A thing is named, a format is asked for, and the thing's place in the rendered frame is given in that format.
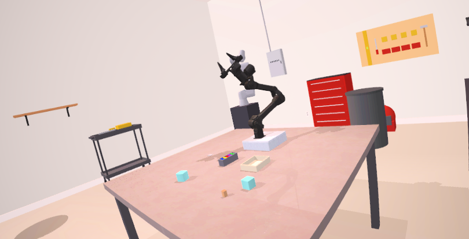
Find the light blue cube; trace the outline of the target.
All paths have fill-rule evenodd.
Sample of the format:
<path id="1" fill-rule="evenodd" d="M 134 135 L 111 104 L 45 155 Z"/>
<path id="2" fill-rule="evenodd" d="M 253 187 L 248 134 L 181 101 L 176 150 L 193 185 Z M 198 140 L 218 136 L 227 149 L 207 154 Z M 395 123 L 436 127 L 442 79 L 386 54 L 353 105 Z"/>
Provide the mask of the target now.
<path id="1" fill-rule="evenodd" d="M 251 190 L 256 186 L 255 184 L 255 179 L 253 177 L 245 177 L 244 179 L 241 179 L 243 189 Z"/>
<path id="2" fill-rule="evenodd" d="M 176 176 L 178 182 L 185 182 L 187 179 L 189 179 L 188 171 L 180 171 L 176 174 Z"/>

